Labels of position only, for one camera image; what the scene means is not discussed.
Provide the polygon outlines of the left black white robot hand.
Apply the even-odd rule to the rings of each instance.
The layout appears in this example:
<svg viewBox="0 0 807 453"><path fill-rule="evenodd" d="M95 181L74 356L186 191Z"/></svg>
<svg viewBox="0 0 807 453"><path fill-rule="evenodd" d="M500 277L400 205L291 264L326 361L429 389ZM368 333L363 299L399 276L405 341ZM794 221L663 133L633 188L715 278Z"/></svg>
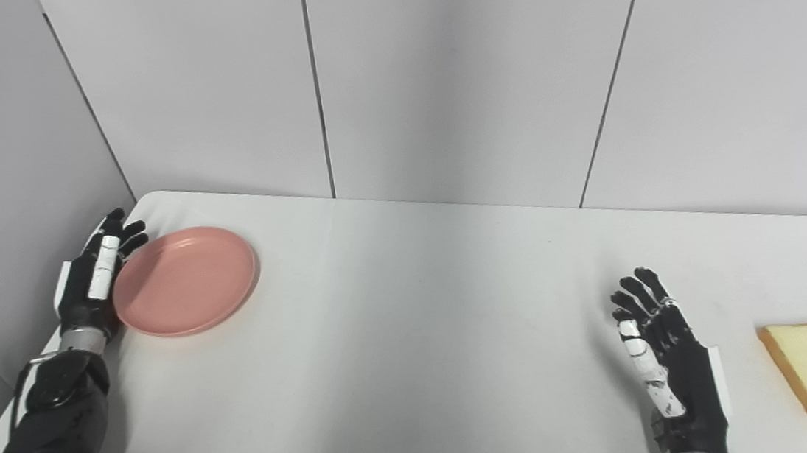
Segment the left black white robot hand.
<svg viewBox="0 0 807 453"><path fill-rule="evenodd" d="M126 225L126 216L120 207L105 215L81 254L63 263L53 298L61 334L91 329L109 343L119 333L114 284L132 253L149 242L144 221Z"/></svg>

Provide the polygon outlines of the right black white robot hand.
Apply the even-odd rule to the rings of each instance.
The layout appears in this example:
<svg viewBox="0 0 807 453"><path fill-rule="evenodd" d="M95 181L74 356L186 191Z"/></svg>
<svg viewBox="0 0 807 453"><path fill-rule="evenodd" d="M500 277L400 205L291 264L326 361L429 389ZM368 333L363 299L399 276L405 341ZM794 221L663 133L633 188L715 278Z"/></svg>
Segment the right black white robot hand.
<svg viewBox="0 0 807 453"><path fill-rule="evenodd" d="M651 268L610 295L618 338L653 402L660 453L729 453L727 403L716 351L703 346Z"/></svg>

